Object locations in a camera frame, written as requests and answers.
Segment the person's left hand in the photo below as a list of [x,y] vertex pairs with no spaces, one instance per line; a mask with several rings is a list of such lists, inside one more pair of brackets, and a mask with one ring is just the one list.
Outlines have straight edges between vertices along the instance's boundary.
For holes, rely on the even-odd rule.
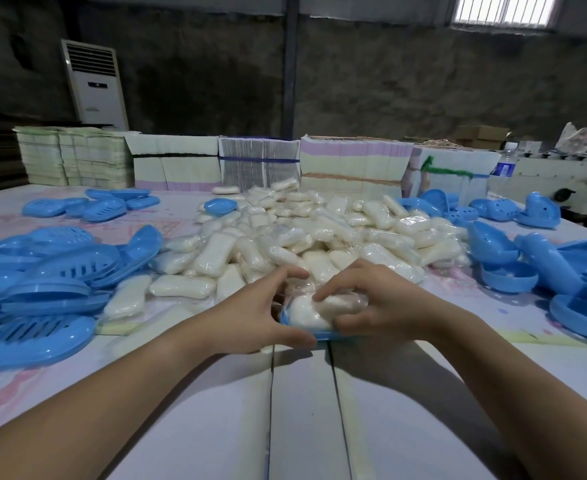
[[267,346],[267,328],[273,322],[274,298],[287,280],[309,278],[305,269],[284,265],[250,283],[203,315],[203,339],[211,354],[249,354]]

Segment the person's right hand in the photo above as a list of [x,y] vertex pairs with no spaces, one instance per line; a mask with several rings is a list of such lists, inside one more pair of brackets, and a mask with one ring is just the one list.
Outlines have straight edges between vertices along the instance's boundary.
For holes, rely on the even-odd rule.
[[339,291],[354,290],[368,298],[374,310],[373,335],[389,335],[407,340],[428,340],[439,335],[459,314],[454,304],[439,298],[389,267],[359,258],[340,271],[314,295],[322,301]]

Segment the white soap bar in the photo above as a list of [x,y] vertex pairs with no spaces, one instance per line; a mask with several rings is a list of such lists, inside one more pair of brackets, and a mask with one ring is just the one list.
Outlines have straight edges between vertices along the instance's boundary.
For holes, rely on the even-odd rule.
[[334,320],[341,315],[355,315],[368,306],[368,298],[357,292],[340,292],[315,301],[312,293],[297,294],[283,305],[280,321],[315,335],[336,333]]

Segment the blue soap dish base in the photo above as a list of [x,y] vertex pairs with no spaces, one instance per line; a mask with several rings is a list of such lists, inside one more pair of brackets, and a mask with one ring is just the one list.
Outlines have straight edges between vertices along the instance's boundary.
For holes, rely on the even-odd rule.
[[305,328],[303,326],[298,326],[294,324],[290,319],[290,310],[291,304],[289,303],[286,306],[283,306],[280,312],[280,322],[287,326],[292,326],[295,328],[299,328],[301,330],[309,331],[314,338],[319,342],[330,342],[330,341],[342,341],[342,340],[352,340],[353,337],[348,337],[339,331],[336,330],[317,330],[312,328]]

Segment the person's left forearm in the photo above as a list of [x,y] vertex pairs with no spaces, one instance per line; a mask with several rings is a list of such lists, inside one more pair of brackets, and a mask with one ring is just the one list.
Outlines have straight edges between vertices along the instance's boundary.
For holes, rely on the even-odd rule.
[[161,402],[216,353],[202,314],[0,427],[0,480],[96,480]]

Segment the person's right forearm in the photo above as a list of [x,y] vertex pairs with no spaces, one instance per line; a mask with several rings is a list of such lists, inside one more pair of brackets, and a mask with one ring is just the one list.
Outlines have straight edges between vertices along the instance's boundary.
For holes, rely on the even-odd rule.
[[453,366],[531,480],[587,480],[587,400],[476,315],[420,312],[421,339]]

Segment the pile of wrapped soaps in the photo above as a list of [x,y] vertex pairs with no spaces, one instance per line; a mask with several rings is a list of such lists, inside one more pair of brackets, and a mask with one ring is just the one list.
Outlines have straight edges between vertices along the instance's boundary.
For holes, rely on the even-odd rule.
[[299,191],[292,180],[271,187],[216,187],[233,209],[222,216],[196,210],[198,229],[165,240],[141,277],[116,285],[99,318],[134,319],[148,297],[222,301],[256,282],[277,265],[295,264],[310,277],[294,280],[295,303],[327,283],[358,258],[389,267],[413,283],[423,282],[428,267],[470,264],[467,230],[439,216],[383,195],[358,200],[339,194]]

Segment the pink striped carton stack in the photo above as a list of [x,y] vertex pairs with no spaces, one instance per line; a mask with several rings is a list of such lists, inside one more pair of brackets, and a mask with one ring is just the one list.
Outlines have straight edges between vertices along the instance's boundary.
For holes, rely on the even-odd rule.
[[410,158],[418,153],[413,143],[396,140],[305,135],[298,151],[299,189],[316,191],[326,198],[400,198]]

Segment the row of blue dish parts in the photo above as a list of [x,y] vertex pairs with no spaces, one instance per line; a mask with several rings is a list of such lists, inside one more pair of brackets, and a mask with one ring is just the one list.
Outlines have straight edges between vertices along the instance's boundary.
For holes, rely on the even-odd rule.
[[524,207],[507,198],[477,198],[461,206],[458,194],[430,189],[422,197],[399,198],[396,202],[409,210],[419,210],[429,217],[441,217],[455,226],[466,227],[479,218],[495,222],[516,222],[529,228],[553,230],[561,223],[560,206],[549,197],[532,192]]

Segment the heap of blue dish bowls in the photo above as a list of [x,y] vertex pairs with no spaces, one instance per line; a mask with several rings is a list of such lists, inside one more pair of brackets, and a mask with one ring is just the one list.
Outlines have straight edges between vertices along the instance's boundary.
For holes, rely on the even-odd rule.
[[541,287],[552,293],[555,322],[587,339],[587,239],[554,245],[540,233],[509,239],[479,221],[469,224],[468,245],[491,290],[519,294]]

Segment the clear plastic water bottle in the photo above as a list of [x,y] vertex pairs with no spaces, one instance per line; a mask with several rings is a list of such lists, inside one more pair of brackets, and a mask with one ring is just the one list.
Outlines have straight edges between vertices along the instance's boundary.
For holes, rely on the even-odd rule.
[[499,152],[500,159],[490,173],[490,178],[511,178],[517,164],[517,144],[506,143]]

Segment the brown cardboard box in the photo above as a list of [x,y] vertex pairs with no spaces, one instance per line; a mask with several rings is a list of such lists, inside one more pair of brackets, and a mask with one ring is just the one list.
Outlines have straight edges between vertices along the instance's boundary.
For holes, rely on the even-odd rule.
[[460,126],[452,136],[452,141],[466,148],[499,151],[511,134],[508,128],[486,125]]

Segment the large heap of blue lids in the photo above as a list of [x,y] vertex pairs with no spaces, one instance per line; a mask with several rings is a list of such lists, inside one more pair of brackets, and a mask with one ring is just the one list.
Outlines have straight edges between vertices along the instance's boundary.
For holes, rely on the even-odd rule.
[[65,360],[87,346],[97,319],[130,278],[150,278],[162,234],[140,228],[126,244],[55,226],[0,241],[0,371]]

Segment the white packing machine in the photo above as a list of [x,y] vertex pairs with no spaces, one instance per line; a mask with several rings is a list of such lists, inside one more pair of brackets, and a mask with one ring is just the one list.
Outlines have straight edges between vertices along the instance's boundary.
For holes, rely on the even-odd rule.
[[587,218],[587,153],[521,153],[515,158],[512,176],[490,177],[491,196],[524,204],[538,192],[555,202],[568,216]]

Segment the dark steel pillar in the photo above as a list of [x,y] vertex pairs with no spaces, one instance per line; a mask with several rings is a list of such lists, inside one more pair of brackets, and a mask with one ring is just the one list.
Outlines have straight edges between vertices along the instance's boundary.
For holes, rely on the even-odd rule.
[[282,112],[280,136],[294,139],[297,36],[300,0],[284,0]]

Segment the greenish flat carton stack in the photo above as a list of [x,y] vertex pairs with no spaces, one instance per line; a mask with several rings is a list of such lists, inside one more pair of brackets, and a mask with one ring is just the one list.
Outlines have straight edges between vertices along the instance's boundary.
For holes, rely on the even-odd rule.
[[30,184],[68,185],[59,144],[61,129],[62,127],[32,126],[13,128]]
[[99,189],[133,187],[133,156],[125,137],[137,134],[93,127],[58,129],[68,185]]

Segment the crumpled clear plastic bag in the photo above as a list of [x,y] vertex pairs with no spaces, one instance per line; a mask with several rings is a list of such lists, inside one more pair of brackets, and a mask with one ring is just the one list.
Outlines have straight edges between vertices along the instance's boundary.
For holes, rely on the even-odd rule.
[[576,128],[568,122],[554,145],[554,150],[562,154],[585,156],[587,154],[587,128]]

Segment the white floor air conditioner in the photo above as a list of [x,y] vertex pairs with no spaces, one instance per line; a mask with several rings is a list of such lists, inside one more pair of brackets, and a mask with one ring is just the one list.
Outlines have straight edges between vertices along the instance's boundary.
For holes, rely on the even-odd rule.
[[113,48],[61,40],[74,108],[82,124],[129,130],[129,121]]

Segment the barred window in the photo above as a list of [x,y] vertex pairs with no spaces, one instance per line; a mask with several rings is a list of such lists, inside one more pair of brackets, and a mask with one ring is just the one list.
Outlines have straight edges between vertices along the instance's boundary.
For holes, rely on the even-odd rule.
[[546,30],[561,0],[456,0],[451,23],[500,29]]

